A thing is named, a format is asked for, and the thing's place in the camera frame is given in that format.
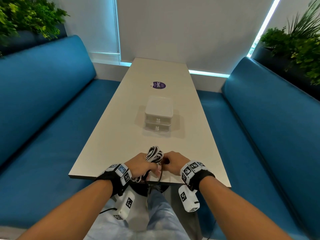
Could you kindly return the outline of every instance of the green plant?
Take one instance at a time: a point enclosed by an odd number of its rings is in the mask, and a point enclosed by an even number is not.
[[[320,84],[319,8],[320,0],[312,1],[301,19],[297,14],[291,23],[288,21],[288,28],[268,29],[261,37],[266,48],[272,49],[274,55],[286,57],[292,64],[297,64],[314,85]]]
[[[52,39],[60,34],[55,26],[64,23],[67,12],[47,0],[0,0],[0,45],[6,38],[28,30]]]

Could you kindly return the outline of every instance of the mini drawer organizer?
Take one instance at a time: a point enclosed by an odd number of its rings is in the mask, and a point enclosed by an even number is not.
[[[156,132],[170,132],[174,115],[172,99],[150,96],[145,111],[145,129]]]

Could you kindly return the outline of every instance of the gray floor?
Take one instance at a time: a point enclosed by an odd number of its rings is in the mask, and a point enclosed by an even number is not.
[[[184,210],[183,204],[180,200],[177,186],[170,186],[163,195],[172,206],[175,214],[178,216],[182,226],[186,230],[191,240],[202,240],[204,239],[200,232],[199,222],[197,213],[188,213]],[[135,200],[132,204],[130,214],[127,218],[129,228],[134,231],[146,230],[149,222],[148,211],[146,208],[147,198],[141,195],[135,194]],[[0,226],[0,240],[15,240],[17,239],[25,229],[2,227]]]

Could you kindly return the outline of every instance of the planter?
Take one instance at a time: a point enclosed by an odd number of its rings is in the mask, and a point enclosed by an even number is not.
[[[290,60],[280,56],[273,56],[271,50],[267,48],[258,48],[252,59],[320,101],[320,85],[311,85],[310,80],[305,77],[302,69],[297,65],[292,65],[287,72],[285,71],[290,65]]]
[[[60,35],[58,39],[64,38],[67,36],[66,29],[64,24],[58,24],[56,26],[60,30]],[[33,33],[30,31],[18,31],[19,37],[10,37],[8,38],[8,45],[1,46],[0,52],[3,56],[13,54],[15,52],[23,51],[40,44],[45,44],[53,40],[48,40],[44,38],[41,34]]]

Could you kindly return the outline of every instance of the white table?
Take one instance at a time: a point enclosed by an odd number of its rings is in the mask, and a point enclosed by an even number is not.
[[[155,89],[162,82],[164,89]],[[150,95],[172,98],[171,132],[146,131],[144,112]],[[186,64],[135,58],[101,116],[69,176],[95,178],[112,164],[124,163],[151,146],[199,160],[227,187],[230,182]],[[161,182],[183,183],[164,172]]]

